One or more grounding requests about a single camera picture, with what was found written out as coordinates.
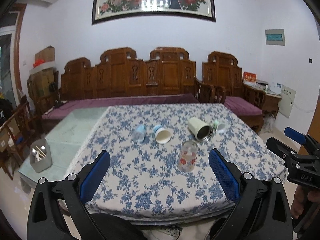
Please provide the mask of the person's hand on gripper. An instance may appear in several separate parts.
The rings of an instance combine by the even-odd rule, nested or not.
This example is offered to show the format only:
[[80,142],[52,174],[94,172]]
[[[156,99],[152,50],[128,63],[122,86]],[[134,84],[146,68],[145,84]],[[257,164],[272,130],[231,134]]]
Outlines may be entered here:
[[308,193],[305,193],[304,189],[298,185],[291,205],[292,218],[297,219],[303,213],[307,200],[319,204],[319,197],[319,191],[309,191]]

